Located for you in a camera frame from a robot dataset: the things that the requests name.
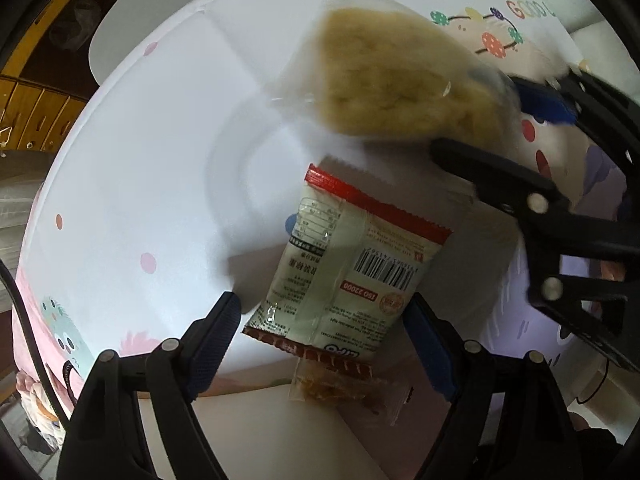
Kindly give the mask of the white red-edged cracker packet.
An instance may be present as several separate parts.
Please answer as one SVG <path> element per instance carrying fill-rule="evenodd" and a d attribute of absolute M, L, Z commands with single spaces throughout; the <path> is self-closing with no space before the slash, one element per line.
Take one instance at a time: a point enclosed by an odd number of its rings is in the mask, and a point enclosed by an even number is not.
<path fill-rule="evenodd" d="M 368 379 L 375 353 L 450 234 L 309 166 L 276 273 L 243 332 Z"/>

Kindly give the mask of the round yellow rice cracker packet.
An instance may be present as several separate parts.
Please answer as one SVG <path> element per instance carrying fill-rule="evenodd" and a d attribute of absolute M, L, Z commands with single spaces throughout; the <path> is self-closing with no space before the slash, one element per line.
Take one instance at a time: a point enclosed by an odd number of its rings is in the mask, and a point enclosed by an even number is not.
<path fill-rule="evenodd" d="M 506 74 L 395 0 L 323 0 L 269 94 L 286 114 L 366 141 L 443 136 L 505 155 L 520 124 Z"/>

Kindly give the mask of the dark raisin red-edged packet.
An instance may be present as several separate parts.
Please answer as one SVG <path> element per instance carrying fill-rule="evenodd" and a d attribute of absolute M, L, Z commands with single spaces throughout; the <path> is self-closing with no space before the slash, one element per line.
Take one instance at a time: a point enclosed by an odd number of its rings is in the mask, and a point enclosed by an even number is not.
<path fill-rule="evenodd" d="M 320 362 L 299 360 L 288 398 L 348 412 L 360 408 L 382 424 L 393 426 L 412 393 L 413 386 L 402 378 L 352 377 Z"/>

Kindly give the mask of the white plastic storage tray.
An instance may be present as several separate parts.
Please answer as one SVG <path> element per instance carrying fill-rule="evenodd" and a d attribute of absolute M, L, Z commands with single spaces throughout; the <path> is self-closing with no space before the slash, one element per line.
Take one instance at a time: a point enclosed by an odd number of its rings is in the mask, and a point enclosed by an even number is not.
<path fill-rule="evenodd" d="M 230 479 L 384 479 L 335 408 L 290 399 L 288 385 L 192 404 Z"/>

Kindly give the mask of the patterned fleece blanket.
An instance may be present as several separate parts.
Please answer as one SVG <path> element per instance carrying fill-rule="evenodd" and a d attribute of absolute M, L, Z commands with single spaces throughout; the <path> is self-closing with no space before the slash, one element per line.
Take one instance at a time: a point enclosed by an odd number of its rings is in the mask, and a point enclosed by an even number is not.
<path fill-rule="evenodd" d="M 21 370 L 16 374 L 16 388 L 26 416 L 52 450 L 62 448 L 65 430 L 40 382 Z"/>

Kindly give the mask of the wooden desk with drawers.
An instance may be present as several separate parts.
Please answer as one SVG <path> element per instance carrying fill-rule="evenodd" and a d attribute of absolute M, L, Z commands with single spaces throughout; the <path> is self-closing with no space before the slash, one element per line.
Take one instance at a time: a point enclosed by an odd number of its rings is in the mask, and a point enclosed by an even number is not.
<path fill-rule="evenodd" d="M 98 83 L 89 47 L 117 0 L 1 0 L 1 151 L 56 153 Z"/>

